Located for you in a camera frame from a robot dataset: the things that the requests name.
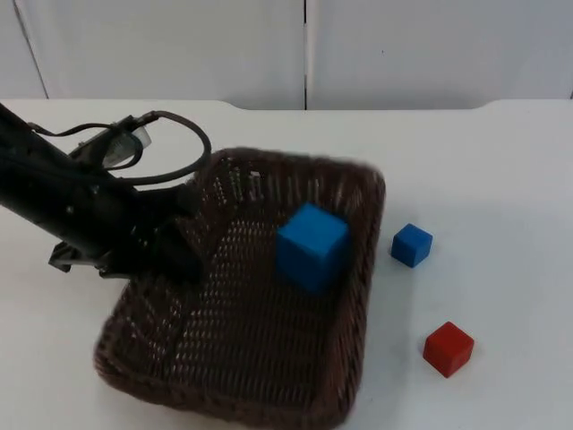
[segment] wicker basket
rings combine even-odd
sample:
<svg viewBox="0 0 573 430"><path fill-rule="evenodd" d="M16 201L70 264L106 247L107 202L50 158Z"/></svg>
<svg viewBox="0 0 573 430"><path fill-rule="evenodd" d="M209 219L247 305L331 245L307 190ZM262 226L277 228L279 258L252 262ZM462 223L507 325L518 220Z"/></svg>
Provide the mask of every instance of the wicker basket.
<svg viewBox="0 0 573 430"><path fill-rule="evenodd" d="M98 373L134 397L251 426L331 428L360 383L385 185L374 169L233 149L189 184L180 220L206 274L199 292L151 276L125 288L95 349ZM273 270L277 228L304 202L345 219L353 263L320 297Z"/></svg>

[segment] table surface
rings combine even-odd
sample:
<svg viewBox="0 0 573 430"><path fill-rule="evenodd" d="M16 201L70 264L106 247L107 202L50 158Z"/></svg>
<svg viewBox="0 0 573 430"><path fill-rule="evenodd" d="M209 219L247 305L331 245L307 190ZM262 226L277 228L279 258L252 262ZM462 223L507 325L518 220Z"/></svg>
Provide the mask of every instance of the table surface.
<svg viewBox="0 0 573 430"><path fill-rule="evenodd" d="M215 149L253 146L367 160L388 196L369 309L364 374L350 429L570 428L573 412L573 103L499 101L466 111L263 112L210 101L5 100L63 130L152 109L196 121ZM132 175L196 157L177 125ZM77 138L55 141L70 150ZM123 282L47 265L57 242L0 208L0 416L4 428L239 428L149 405L108 388L92 368ZM415 269L392 260L407 222L434 234ZM475 338L449 379L421 355L452 321Z"/></svg>

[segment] cable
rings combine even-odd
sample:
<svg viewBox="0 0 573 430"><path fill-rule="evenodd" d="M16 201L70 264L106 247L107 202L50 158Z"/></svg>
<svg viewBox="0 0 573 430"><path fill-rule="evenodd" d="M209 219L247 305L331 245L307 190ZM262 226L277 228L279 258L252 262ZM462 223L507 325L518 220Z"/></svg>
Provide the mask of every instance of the cable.
<svg viewBox="0 0 573 430"><path fill-rule="evenodd" d="M205 134L205 132L203 132L203 130L197 124L195 124L193 121L191 121L191 120L189 120L183 116L179 116L177 114L174 114L172 112L166 112L166 111L162 111L162 110L161 111L151 111L148 114L145 114L144 116L139 118L137 121L138 121L140 126L144 126L144 125L152 123L152 122L154 122L160 118L165 118L165 119L168 119L170 121L176 122L180 125L183 125L183 126L189 128L190 130L192 130L194 133L196 133L199 136L199 138L201 139L201 143L203 145L203 152L198 159L196 159L193 163L189 164L188 166L186 166L184 168L179 168L177 170L174 170L174 171L166 173L166 174L155 175L155 176L140 176L140 177L115 177L115 176L102 177L102 176L95 176L95 175L89 175L89 174L80 174L80 173L75 173L75 172L69 172L67 170L58 169L58 168L47 168L44 166L32 164L28 160L23 159L22 157L14 156L12 153L8 152L7 150L1 150L0 151L0 159L2 159L4 161L9 161L12 164L14 164L15 166L18 166L20 168L25 168L28 170L34 170L37 173L40 173L43 175L56 176L56 177L60 177L62 179L72 180L72 181L79 182L82 184L101 185L101 186L120 186L120 185L138 186L138 185L163 184L165 182L170 182L170 181L179 179L180 177L190 175L191 173L195 172L197 169L201 168L204 164L206 164L206 162L209 160L209 157L211 154L211 142L210 142L209 136L207 134ZM32 126L32 130L36 131L37 133L42 133L42 134L45 134L48 136L56 136L56 137L68 136L68 135L75 134L75 133L78 133L78 132L83 131L83 130L87 130L89 128L96 128L96 127L98 127L98 128L110 128L110 129L119 128L121 130L121 127L118 127L117 125L90 123L90 124L85 124L85 125L77 125L74 128L71 128L70 130L67 130L67 131L62 132L62 133L52 133L52 132L49 132L48 130L46 130L43 127L40 127L38 125L31 125L31 126ZM128 168L128 167L134 166L141 159L141 154L138 154L138 152L139 152L139 150L136 149L136 152L133 155L133 158L128 163L126 163L125 165L122 165L122 166L119 166L116 168L110 168L109 170L112 170L112 169L118 170L120 168Z"/></svg>
<svg viewBox="0 0 573 430"><path fill-rule="evenodd" d="M101 123L87 123L87 124L76 125L75 127L72 127L71 129L66 130L65 132L61 132L61 133L50 132L49 130L46 130L41 125L37 125L34 123L28 123L28 126L34 132L36 132L38 134L44 134L45 136L50 136L50 137L71 136L72 134L77 134L79 132L83 132L84 130L89 130L90 128L108 128L110 130L123 131L123 129L121 127L119 127L115 124L101 124Z"/></svg>

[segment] robotic arm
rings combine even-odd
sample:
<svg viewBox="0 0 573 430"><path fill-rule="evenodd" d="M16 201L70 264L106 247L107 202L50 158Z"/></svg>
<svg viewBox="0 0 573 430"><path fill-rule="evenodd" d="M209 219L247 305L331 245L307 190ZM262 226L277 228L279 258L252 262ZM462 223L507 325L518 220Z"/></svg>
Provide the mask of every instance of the robotic arm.
<svg viewBox="0 0 573 430"><path fill-rule="evenodd" d="M139 161L143 144L137 131L161 117L199 135L200 158L159 176L111 175L111 170ZM105 130L69 155L40 136L71 135L96 127ZM169 112L128 116L113 125L80 125L55 134L27 124L0 104L0 204L63 241L49 259L61 271L68 272L73 264L89 264L104 278L130 278L153 271L175 281L196 283L201 261L174 221L177 215L193 215L196 196L184 185L146 191L135 186L188 175L207 162L210 151L209 137L198 125Z"/></svg>

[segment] large blue cube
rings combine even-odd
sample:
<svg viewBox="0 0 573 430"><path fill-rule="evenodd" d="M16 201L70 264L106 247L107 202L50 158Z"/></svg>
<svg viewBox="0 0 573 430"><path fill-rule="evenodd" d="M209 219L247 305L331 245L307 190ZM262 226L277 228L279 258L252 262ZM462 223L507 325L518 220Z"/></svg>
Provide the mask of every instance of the large blue cube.
<svg viewBox="0 0 573 430"><path fill-rule="evenodd" d="M405 264L415 267L428 256L432 247L432 235L413 224L407 224L394 236L391 255Z"/></svg>
<svg viewBox="0 0 573 430"><path fill-rule="evenodd" d="M277 233L277 269L312 293L321 293L346 267L350 232L342 219L306 203Z"/></svg>

